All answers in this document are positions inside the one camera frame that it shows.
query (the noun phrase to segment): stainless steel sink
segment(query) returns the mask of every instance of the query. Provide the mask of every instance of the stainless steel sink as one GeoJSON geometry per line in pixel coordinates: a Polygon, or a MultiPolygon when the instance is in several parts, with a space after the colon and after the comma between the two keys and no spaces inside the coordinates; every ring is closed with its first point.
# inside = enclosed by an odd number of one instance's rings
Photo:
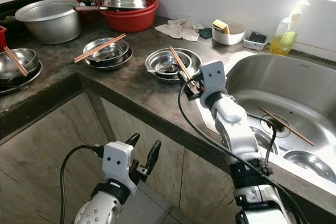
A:
{"type": "MultiPolygon", "coordinates": [[[[233,66],[227,74],[226,88],[247,112],[272,121],[258,108],[260,106],[315,143],[315,146],[308,144],[276,123],[278,155],[284,156],[293,150],[306,151],[336,173],[335,70],[291,57],[253,55],[233,66]]],[[[270,133],[267,123],[249,120],[251,126],[270,133]]],[[[311,172],[321,166],[294,163],[311,172]]],[[[334,173],[320,175],[336,183],[334,173]]]]}

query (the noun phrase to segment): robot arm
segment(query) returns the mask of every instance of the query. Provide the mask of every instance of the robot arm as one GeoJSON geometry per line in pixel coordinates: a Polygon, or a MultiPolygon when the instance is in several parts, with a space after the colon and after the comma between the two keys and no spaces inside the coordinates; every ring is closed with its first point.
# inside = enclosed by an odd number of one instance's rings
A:
{"type": "Polygon", "coordinates": [[[125,143],[111,142],[96,146],[96,154],[103,159],[106,183],[99,183],[87,202],[77,213],[75,224],[116,224],[122,205],[130,194],[135,195],[139,180],[146,181],[158,160],[161,142],[158,140],[148,154],[145,165],[131,159],[140,135],[134,134],[125,143]]]}
{"type": "MultiPolygon", "coordinates": [[[[214,61],[202,66],[198,86],[200,93],[195,95],[190,89],[186,93],[189,100],[199,98],[201,105],[211,110],[227,149],[269,175],[271,172],[264,166],[256,138],[247,122],[247,113],[227,94],[225,86],[224,65],[221,61],[214,61]]],[[[236,223],[291,223],[274,186],[268,185],[244,163],[231,156],[227,157],[227,163],[235,186],[236,204],[242,207],[236,215],[236,223]]]]}

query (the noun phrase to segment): white bowl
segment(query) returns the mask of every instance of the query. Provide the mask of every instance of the white bowl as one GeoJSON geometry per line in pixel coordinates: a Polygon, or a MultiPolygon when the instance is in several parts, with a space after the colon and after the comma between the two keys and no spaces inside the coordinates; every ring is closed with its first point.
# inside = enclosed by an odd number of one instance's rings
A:
{"type": "Polygon", "coordinates": [[[224,34],[212,28],[212,37],[218,43],[224,45],[234,45],[242,41],[245,36],[246,29],[238,23],[226,22],[229,26],[230,34],[224,34]]]}

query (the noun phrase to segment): dish soap bottle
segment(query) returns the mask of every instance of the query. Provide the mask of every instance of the dish soap bottle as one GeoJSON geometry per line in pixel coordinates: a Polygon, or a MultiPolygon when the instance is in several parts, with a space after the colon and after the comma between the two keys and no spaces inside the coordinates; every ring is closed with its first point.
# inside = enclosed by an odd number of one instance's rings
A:
{"type": "Polygon", "coordinates": [[[289,53],[297,36],[303,5],[309,5],[309,3],[306,0],[299,0],[290,16],[280,22],[269,47],[272,54],[285,56],[289,53]]]}

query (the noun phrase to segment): wooden cabinet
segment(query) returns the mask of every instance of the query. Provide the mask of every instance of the wooden cabinet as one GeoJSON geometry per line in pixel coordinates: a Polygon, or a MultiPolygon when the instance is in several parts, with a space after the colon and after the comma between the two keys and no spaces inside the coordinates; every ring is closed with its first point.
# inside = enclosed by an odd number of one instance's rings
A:
{"type": "Polygon", "coordinates": [[[235,223],[239,212],[231,177],[185,149],[180,210],[197,224],[235,223]]]}
{"type": "Polygon", "coordinates": [[[228,174],[110,102],[102,99],[102,103],[118,141],[141,134],[135,147],[141,163],[154,142],[161,140],[159,160],[148,179],[154,189],[197,224],[235,223],[239,208],[228,174]]]}
{"type": "Polygon", "coordinates": [[[159,160],[147,183],[178,207],[184,147],[103,98],[102,103],[117,141],[125,142],[132,134],[140,133],[140,139],[134,148],[134,158],[140,164],[146,163],[148,152],[156,140],[161,141],[159,160]]]}
{"type": "MultiPolygon", "coordinates": [[[[1,223],[59,223],[59,169],[67,153],[107,139],[85,93],[80,94],[0,147],[1,223]]],[[[65,172],[66,222],[103,180],[102,162],[79,150],[65,172]]]]}

